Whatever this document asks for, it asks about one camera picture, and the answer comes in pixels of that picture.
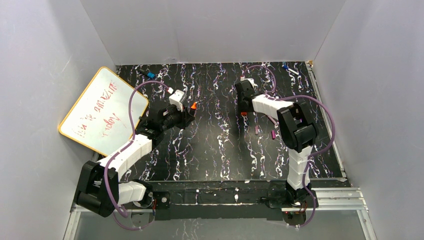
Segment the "orange black marker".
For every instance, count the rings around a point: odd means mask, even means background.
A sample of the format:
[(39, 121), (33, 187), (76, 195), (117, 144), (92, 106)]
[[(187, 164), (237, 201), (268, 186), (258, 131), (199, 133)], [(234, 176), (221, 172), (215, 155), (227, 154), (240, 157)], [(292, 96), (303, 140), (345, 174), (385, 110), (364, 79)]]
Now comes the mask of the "orange black marker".
[(197, 109), (197, 102), (194, 102), (190, 108), (192, 110), (196, 110)]

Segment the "pink marker pen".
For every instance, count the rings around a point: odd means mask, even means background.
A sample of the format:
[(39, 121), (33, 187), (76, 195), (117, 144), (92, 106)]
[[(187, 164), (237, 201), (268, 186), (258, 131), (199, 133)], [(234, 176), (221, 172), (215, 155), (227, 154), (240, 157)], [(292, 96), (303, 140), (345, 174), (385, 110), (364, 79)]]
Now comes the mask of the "pink marker pen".
[(274, 125), (277, 125), (277, 122), (276, 122), (276, 120), (273, 118), (273, 117), (271, 117), (271, 116), (267, 116), (268, 117), (268, 119), (274, 124)]

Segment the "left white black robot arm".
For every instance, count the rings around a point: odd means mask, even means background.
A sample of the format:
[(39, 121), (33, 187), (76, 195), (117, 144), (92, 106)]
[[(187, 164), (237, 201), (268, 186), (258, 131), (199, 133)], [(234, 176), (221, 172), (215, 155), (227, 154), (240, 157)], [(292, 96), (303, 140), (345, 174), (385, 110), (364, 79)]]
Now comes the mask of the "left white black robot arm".
[(125, 204), (142, 202), (152, 187), (142, 180), (121, 183), (122, 176), (142, 157), (149, 155), (164, 138), (164, 132), (177, 127), (187, 128), (195, 120), (197, 105), (171, 104), (156, 116), (141, 119), (135, 128), (135, 137), (110, 155), (97, 162), (86, 162), (79, 176), (73, 201), (102, 217), (114, 211), (123, 211)]

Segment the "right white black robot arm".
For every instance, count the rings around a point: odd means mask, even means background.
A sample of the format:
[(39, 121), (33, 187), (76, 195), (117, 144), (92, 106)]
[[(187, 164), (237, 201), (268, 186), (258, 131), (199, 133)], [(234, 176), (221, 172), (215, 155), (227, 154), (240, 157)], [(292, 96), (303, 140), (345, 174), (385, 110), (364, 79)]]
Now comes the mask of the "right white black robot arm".
[(250, 80), (235, 83), (237, 107), (241, 113), (261, 113), (278, 121), (283, 144), (288, 148), (289, 171), (285, 182), (288, 204), (302, 202), (310, 194), (307, 167), (319, 130), (307, 113), (307, 104), (277, 100), (254, 90)]

